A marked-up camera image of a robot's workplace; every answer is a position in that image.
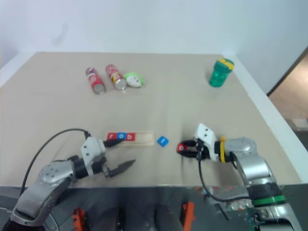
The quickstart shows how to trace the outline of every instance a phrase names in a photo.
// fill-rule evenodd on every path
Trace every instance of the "yellow ring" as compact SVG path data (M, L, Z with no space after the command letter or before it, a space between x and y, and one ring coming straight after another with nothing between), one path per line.
M225 137L220 138L220 161L222 163L226 162L226 160L225 160L225 146L224 146L225 140L226 140Z

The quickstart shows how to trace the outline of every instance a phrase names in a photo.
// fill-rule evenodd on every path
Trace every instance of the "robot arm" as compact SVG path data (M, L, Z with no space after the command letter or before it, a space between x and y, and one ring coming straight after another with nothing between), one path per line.
M103 172L113 177L124 172L135 160L127 161L114 170L106 165L105 147L120 143L122 139L102 141L88 137L82 145L83 158L72 156L66 161L54 161L45 166L37 180L20 196L4 230L16 230L13 226L34 228L43 225L57 199L71 183L87 176Z
M249 138L217 140L214 132L203 124L199 124L194 137L197 142L184 141L183 145L196 146L197 152L178 150L178 153L188 157L211 159L222 163L233 162L237 168L249 198L254 206L259 228L280 230L274 223L288 222L288 230L302 231L300 224L286 199L277 185L276 179L268 163L257 153L256 143Z

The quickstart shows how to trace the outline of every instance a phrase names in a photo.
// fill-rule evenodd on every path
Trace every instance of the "blue block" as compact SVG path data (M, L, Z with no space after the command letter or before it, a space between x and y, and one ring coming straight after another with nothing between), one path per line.
M126 133L125 132L118 132L117 136L118 139L126 139Z
M157 140L157 143L159 143L162 147L165 147L168 142L169 142L169 140L166 137L164 137L164 136L161 136Z

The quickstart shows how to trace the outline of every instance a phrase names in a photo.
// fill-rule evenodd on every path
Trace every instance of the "white wall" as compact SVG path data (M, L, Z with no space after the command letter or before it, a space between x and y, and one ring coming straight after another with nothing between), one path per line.
M2 1L2 21L10 22L1 23L4 61L14 50L236 53L268 91L308 41L298 16L305 0ZM263 56L275 54L269 76Z

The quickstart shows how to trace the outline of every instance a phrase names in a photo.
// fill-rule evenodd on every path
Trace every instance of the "green bottle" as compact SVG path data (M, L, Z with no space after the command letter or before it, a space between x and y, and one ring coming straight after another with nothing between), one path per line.
M210 78L210 85L219 88L223 85L228 74L234 69L234 62L229 59L218 59L214 65L214 71Z

